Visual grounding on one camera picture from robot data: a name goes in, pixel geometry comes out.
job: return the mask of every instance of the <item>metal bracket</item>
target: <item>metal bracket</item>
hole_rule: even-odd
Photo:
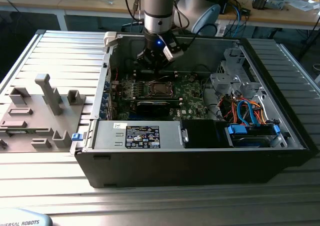
[[[117,43],[117,39],[116,32],[107,32],[103,38],[104,46],[107,48],[115,45]]]

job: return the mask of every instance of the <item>desk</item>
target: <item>desk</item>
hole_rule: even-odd
[[[55,14],[60,29],[68,30],[65,21],[66,15],[94,16],[94,17],[117,17],[130,18],[125,5],[125,0],[113,0],[113,4],[101,0],[10,0],[21,12]],[[291,28],[311,30],[318,16],[316,10],[303,12],[292,6],[285,5],[282,11],[278,10],[255,10],[250,0],[238,0],[241,5],[251,10],[248,26]],[[6,1],[0,0],[0,10],[15,11]],[[220,28],[233,23],[236,18],[233,9],[227,10],[225,15],[220,15],[217,23]]]

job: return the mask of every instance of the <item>blue cable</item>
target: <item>blue cable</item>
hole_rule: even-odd
[[[236,26],[234,35],[232,36],[232,37],[235,37],[236,34],[237,34],[237,32],[238,32],[238,29],[239,29],[239,25],[240,25],[240,20],[241,20],[241,18],[240,18],[240,12],[239,12],[238,8],[237,8],[235,5],[233,5],[233,4],[231,4],[231,5],[232,5],[233,8],[236,10],[236,13],[237,13],[237,15],[238,15],[238,24],[237,24],[237,26]]]
[[[251,121],[252,121],[253,124],[255,124],[256,126],[259,127],[260,124],[258,123],[258,121],[257,121],[257,119],[256,119],[256,117],[255,117],[255,115],[254,115],[254,111],[253,111],[253,109],[252,109],[252,107],[251,107],[250,102],[247,102],[247,101],[245,101],[245,100],[242,100],[242,101],[240,101],[240,102],[238,103],[238,105],[237,105],[237,107],[236,107],[236,113],[237,113],[237,115],[238,115],[238,118],[239,118],[244,124],[246,124],[246,126],[249,126],[249,123],[242,118],[241,113],[240,113],[240,108],[241,108],[241,105],[242,105],[243,103],[247,103],[247,104],[248,104]]]

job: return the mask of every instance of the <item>floor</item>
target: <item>floor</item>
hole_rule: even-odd
[[[10,15],[11,22],[4,16],[2,17],[0,17],[0,79],[6,75],[37,29],[59,30],[58,21],[54,15],[13,12]],[[120,31],[123,24],[130,22],[130,19],[121,18],[67,17],[68,28],[71,31]],[[267,38],[271,30],[271,28],[248,26],[240,36],[251,37],[253,35],[253,38]],[[134,27],[133,31],[138,32],[139,29]],[[306,31],[297,32],[297,30],[283,29],[276,33],[274,40],[283,43],[294,56],[297,56],[302,41],[306,39],[306,34]],[[317,76],[313,70],[315,63],[320,63],[318,45],[313,45],[301,61],[301,64],[313,78]]]

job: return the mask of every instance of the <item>motherboard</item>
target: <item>motherboard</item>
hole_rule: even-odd
[[[116,120],[179,121],[204,119],[208,113],[196,74],[163,76],[151,81],[126,75],[115,89]]]

